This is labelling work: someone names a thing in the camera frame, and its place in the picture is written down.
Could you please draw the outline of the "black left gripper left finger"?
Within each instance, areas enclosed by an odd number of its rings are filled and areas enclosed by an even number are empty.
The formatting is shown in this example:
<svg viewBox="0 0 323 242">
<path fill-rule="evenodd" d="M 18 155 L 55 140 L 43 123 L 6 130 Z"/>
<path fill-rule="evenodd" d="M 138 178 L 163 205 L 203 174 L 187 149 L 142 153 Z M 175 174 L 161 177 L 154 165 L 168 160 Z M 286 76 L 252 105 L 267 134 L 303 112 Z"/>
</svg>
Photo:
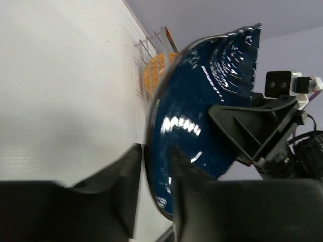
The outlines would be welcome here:
<svg viewBox="0 0 323 242">
<path fill-rule="evenodd" d="M 142 147 L 73 187 L 1 182 L 1 241 L 129 241 L 134 237 Z"/>
</svg>

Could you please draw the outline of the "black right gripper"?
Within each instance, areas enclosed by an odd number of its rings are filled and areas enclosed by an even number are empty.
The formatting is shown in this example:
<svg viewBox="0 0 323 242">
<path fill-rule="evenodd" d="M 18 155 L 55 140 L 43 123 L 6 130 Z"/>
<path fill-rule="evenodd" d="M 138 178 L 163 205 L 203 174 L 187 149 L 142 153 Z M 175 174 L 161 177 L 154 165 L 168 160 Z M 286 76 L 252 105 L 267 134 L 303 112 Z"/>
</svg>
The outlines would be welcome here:
<svg viewBox="0 0 323 242">
<path fill-rule="evenodd" d="M 262 178 L 322 180 L 322 131 L 288 137 L 307 118 L 295 97 L 264 98 L 265 105 L 233 107 L 214 105 L 208 115 L 230 142 L 236 159 L 252 163 Z"/>
</svg>

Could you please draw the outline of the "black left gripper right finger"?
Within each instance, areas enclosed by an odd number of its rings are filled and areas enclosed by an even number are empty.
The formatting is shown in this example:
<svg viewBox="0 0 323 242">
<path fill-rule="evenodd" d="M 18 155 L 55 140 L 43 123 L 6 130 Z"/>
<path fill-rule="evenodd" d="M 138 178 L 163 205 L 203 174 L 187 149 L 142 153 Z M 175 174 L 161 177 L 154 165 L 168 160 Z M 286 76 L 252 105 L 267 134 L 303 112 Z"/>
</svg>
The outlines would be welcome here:
<svg viewBox="0 0 323 242">
<path fill-rule="evenodd" d="M 217 181 L 169 148 L 176 241 L 322 241 L 322 183 Z"/>
</svg>

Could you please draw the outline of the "dark blue leaf plate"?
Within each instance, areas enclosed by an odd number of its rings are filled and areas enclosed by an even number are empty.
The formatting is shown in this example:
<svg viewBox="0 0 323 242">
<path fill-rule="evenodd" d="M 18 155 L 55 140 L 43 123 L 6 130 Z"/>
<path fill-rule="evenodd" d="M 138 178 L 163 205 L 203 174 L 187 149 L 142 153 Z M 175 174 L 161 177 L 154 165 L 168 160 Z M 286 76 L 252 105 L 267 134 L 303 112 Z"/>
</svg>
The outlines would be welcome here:
<svg viewBox="0 0 323 242">
<path fill-rule="evenodd" d="M 173 219 L 170 146 L 215 178 L 235 161 L 232 148 L 216 136 L 208 110 L 251 105 L 261 32 L 257 23 L 197 39 L 163 75 L 148 112 L 144 163 L 152 198 L 164 218 Z"/>
</svg>

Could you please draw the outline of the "tan woven round plate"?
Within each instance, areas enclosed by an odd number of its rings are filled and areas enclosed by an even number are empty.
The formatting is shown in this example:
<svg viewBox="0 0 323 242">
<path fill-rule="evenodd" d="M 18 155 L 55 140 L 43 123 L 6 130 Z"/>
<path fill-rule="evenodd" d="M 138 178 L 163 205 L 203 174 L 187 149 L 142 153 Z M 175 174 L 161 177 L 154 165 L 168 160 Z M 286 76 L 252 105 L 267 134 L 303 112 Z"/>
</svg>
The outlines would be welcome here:
<svg viewBox="0 0 323 242">
<path fill-rule="evenodd" d="M 165 71 L 166 67 L 163 54 L 159 54 L 148 62 L 144 69 L 143 79 L 144 86 L 149 95 L 154 95 L 158 87 L 159 80 Z"/>
</svg>

